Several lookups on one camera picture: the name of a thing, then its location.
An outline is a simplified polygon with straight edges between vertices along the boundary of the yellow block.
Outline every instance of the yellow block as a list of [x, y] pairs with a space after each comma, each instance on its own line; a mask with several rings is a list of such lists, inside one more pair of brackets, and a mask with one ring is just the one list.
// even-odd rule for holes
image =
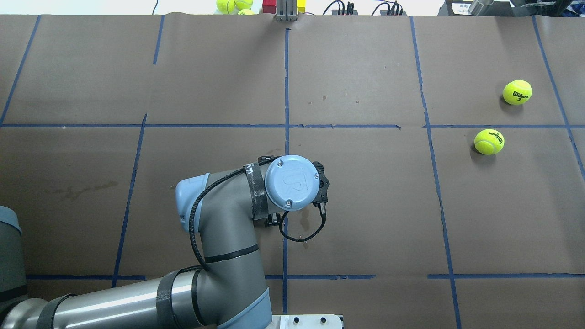
[[297, 0], [298, 12], [305, 12], [307, 8], [307, 0]]

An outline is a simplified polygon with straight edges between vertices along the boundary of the tennis ball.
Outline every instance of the tennis ball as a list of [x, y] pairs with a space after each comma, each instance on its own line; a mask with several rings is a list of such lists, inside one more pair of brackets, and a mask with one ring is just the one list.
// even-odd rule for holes
[[252, 8], [252, 0], [235, 0], [236, 1], [236, 6], [238, 9], [242, 10], [242, 9], [250, 9]]
[[477, 134], [473, 143], [481, 154], [496, 154], [504, 148], [504, 135], [497, 130], [484, 129]]
[[503, 95], [508, 104], [524, 104], [532, 96], [532, 87], [524, 80], [514, 80], [506, 85]]
[[234, 0], [217, 0], [215, 4], [220, 13], [231, 13], [236, 7]]
[[255, 15], [256, 13], [254, 13], [251, 9], [242, 9], [241, 11], [238, 12], [238, 15]]

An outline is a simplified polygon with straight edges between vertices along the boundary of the blue joint cap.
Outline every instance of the blue joint cap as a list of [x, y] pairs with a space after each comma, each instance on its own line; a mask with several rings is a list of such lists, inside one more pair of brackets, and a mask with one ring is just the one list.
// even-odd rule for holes
[[[177, 184], [175, 190], [175, 196], [177, 198], [177, 209], [179, 212], [179, 219], [181, 225], [186, 232], [189, 232], [189, 215], [191, 215], [191, 208], [195, 199], [205, 190], [207, 186], [207, 180], [209, 179], [209, 173], [189, 179], [184, 179]], [[195, 221], [193, 226], [195, 233], [199, 232], [199, 218], [201, 217], [201, 206], [203, 200], [197, 205], [195, 210]]]
[[252, 304], [236, 316], [218, 326], [218, 329], [265, 329], [272, 321], [269, 290], [266, 288]]
[[13, 226], [22, 234], [22, 230], [18, 226], [18, 217], [12, 209], [0, 205], [0, 222]]
[[317, 169], [299, 155], [285, 155], [273, 161], [264, 181], [270, 201], [288, 211], [303, 209], [319, 191]]

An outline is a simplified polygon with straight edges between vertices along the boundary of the white mounting plate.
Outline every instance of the white mounting plate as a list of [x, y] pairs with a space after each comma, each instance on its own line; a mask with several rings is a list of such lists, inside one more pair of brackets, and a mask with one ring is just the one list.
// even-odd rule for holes
[[303, 314], [272, 316], [266, 329], [343, 329], [341, 316], [334, 314]]

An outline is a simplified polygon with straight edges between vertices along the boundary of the black strap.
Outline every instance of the black strap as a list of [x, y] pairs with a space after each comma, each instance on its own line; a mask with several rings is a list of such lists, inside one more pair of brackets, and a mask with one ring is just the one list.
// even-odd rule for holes
[[176, 270], [160, 279], [159, 287], [156, 291], [156, 318], [160, 329], [181, 329], [177, 317], [173, 312], [173, 301], [171, 300], [173, 283], [177, 275], [195, 269], [201, 269], [201, 267], [192, 266], [190, 268]]
[[244, 248], [244, 249], [241, 249], [241, 250], [238, 250], [238, 251], [234, 251], [234, 252], [230, 252], [230, 253], [225, 253], [223, 255], [205, 257], [205, 262], [206, 263], [222, 262], [222, 261], [226, 261], [228, 259], [232, 259], [232, 258], [236, 258], [236, 257], [241, 257], [243, 255], [247, 255], [247, 254], [252, 253], [252, 252], [254, 252], [256, 250], [258, 250], [258, 244], [255, 244], [253, 246], [249, 246], [248, 248]]
[[199, 278], [199, 273], [201, 271], [195, 272], [193, 276], [193, 281], [191, 282], [191, 299], [193, 300], [193, 310], [195, 311], [195, 318], [197, 321], [203, 326], [209, 325], [203, 320], [203, 316], [201, 315], [201, 310], [199, 309], [199, 303], [197, 302], [197, 279]]
[[264, 187], [264, 178], [260, 172], [260, 165], [257, 162], [244, 166], [250, 195], [252, 196], [252, 213], [254, 220], [260, 220], [268, 217], [268, 197]]
[[9, 301], [10, 299], [14, 299], [26, 294], [27, 294], [26, 285], [9, 289], [5, 292], [0, 292], [0, 303]]
[[76, 296], [76, 294], [67, 294], [65, 296], [55, 298], [52, 301], [44, 305], [40, 312], [39, 319], [37, 320], [36, 329], [54, 329], [53, 324], [55, 321], [55, 313], [59, 304], [69, 297]]

